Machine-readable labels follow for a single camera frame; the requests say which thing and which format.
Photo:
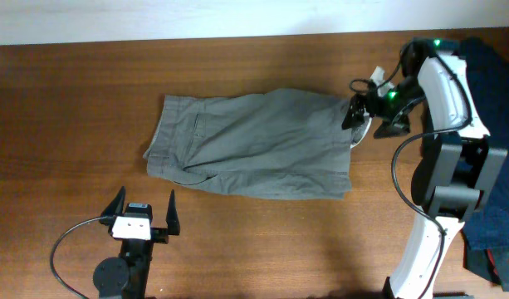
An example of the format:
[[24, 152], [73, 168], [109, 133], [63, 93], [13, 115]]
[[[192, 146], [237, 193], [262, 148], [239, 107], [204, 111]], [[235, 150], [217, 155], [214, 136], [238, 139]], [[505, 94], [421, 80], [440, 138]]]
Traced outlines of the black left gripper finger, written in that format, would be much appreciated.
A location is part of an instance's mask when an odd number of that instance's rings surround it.
[[168, 235], [179, 236], [181, 227], [178, 216], [178, 211], [176, 209], [176, 199], [175, 192], [172, 190], [170, 192], [169, 201], [168, 201], [168, 210], [166, 214], [166, 223]]
[[122, 186], [114, 199], [102, 211], [102, 217], [114, 217], [121, 215], [125, 202], [125, 187]]

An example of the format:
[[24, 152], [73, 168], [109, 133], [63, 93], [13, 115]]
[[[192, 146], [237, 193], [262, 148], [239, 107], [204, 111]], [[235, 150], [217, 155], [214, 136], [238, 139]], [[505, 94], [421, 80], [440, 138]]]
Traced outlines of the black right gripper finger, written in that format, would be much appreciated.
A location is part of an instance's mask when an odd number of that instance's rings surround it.
[[402, 118], [399, 121], [389, 123], [383, 121], [380, 127], [374, 132], [375, 139], [385, 139], [406, 136], [410, 132], [410, 123], [408, 118]]
[[355, 94], [350, 99], [348, 110], [341, 125], [343, 130], [359, 128], [365, 123], [365, 101], [366, 97], [360, 94]]

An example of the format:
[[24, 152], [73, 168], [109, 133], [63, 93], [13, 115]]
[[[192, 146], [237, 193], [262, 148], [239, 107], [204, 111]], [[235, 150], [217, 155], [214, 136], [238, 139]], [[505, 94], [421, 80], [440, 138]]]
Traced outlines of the grey shorts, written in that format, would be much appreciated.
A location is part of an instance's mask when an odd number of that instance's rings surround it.
[[345, 130], [350, 103], [297, 89], [236, 98], [167, 95], [144, 153], [147, 173], [191, 189], [260, 199], [342, 199], [350, 152], [370, 121]]

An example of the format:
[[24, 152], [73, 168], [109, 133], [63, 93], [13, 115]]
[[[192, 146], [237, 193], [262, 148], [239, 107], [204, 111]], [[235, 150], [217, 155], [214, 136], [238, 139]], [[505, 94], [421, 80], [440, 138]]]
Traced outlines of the dark blue jeans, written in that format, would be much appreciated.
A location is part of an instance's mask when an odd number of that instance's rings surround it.
[[509, 248], [509, 61], [475, 37], [462, 41], [460, 50], [477, 113], [491, 133], [489, 144], [507, 150], [487, 204], [463, 231], [472, 249]]

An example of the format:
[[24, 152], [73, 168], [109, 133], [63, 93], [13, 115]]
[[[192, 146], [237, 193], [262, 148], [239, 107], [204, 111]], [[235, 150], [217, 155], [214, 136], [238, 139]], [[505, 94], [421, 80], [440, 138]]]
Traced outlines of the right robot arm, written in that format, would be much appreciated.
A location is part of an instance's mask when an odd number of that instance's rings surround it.
[[399, 53], [404, 79], [370, 78], [355, 91], [342, 123], [377, 117], [376, 139], [403, 136], [390, 165], [394, 188], [416, 213], [404, 255], [386, 277], [384, 298], [431, 298], [453, 239], [486, 205], [507, 157], [492, 145], [467, 83], [458, 42], [416, 37]]

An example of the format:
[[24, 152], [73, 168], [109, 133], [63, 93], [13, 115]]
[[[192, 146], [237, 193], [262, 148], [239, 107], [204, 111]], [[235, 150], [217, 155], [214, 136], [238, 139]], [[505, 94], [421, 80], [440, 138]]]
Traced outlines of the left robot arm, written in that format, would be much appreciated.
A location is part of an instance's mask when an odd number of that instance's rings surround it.
[[169, 196], [164, 228], [151, 225], [151, 205], [125, 203], [125, 195], [122, 187], [100, 215], [100, 223], [121, 246], [117, 256], [108, 257], [95, 268], [93, 283], [99, 298], [144, 298], [154, 245], [167, 244], [171, 236], [180, 234], [174, 192]]

